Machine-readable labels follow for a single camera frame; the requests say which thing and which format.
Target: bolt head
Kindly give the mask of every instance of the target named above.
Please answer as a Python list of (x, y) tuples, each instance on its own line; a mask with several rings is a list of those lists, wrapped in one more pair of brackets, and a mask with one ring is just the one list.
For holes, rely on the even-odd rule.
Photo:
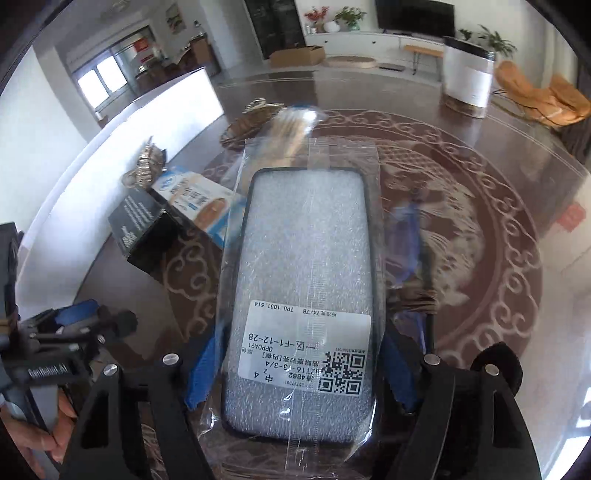
[(118, 367), (115, 364), (109, 364), (106, 367), (104, 367), (103, 369), (103, 373), (107, 376), (107, 377), (111, 377), (112, 375), (115, 375), (117, 373)]
[(493, 364), (488, 364), (484, 367), (484, 370), (486, 373), (492, 375), (493, 377), (496, 377), (499, 374), (499, 368)]
[(428, 353), (427, 355), (425, 355), (424, 359), (427, 365), (436, 366), (441, 363), (441, 359), (434, 353)]
[(176, 353), (167, 353), (162, 357), (162, 363), (164, 365), (174, 365), (178, 362), (178, 355)]

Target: foam insert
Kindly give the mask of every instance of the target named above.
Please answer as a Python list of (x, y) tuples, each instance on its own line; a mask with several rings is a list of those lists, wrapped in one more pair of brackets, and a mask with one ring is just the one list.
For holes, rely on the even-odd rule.
[(251, 185), (245, 221), (228, 344), (225, 420), (240, 432), (276, 439), (345, 443), (364, 437), (374, 405), (371, 345), (363, 389), (353, 398), (237, 375), (251, 300), (372, 315), (361, 175), (338, 169), (261, 171)]

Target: wooden bench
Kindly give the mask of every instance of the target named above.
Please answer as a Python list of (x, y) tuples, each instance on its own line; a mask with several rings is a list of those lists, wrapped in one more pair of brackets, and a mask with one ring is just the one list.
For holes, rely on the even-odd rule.
[(435, 68), (437, 69), (437, 77), (441, 82), (441, 65), (440, 60), (443, 58), (441, 50), (433, 50), (432, 48), (419, 47), (417, 45), (405, 45), (404, 49), (413, 53), (413, 75), (417, 73), (418, 62), (421, 55), (429, 55), (435, 58)]

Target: vase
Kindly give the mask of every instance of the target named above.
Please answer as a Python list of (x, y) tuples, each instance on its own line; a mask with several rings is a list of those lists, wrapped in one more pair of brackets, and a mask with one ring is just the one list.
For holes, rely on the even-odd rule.
[(324, 24), (324, 31), (327, 33), (337, 33), (340, 31), (340, 25), (334, 20), (327, 22)]

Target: white cabinet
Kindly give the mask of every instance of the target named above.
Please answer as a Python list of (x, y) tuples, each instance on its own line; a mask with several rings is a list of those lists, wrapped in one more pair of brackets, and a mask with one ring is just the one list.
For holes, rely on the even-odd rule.
[[(306, 45), (324, 47), (327, 56), (360, 55), (373, 57), (379, 62), (396, 63), (412, 68), (413, 54), (404, 50), (405, 45), (417, 45), (443, 51), (443, 43), (406, 35), (373, 32), (337, 32), (306, 35)], [(436, 71), (435, 58), (421, 55), (419, 70)]]

